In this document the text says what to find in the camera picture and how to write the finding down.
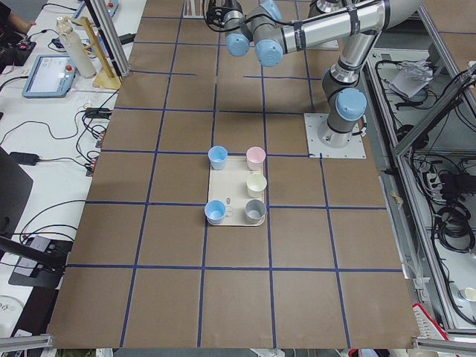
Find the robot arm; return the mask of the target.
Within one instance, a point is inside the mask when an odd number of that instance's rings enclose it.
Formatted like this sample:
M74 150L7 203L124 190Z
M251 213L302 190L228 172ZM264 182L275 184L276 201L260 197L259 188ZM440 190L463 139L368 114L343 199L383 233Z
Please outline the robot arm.
M264 1L250 13L244 13L238 1L204 1L202 11L207 26L225 34L230 55L242 57L253 47L263 67L278 65L287 54L344 38L338 61L322 79L331 110L327 126L343 134L355 122L337 113L338 93L356 85L380 33L408 19L420 5L420 1L312 1L308 18L290 22L283 21L274 1Z

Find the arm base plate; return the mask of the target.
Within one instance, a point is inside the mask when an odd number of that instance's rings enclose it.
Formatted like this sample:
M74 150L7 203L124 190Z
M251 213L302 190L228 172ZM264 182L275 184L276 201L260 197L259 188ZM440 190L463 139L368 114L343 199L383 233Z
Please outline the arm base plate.
M352 132L340 134L328 127L327 113L303 115L310 158L365 159L365 128L355 122Z

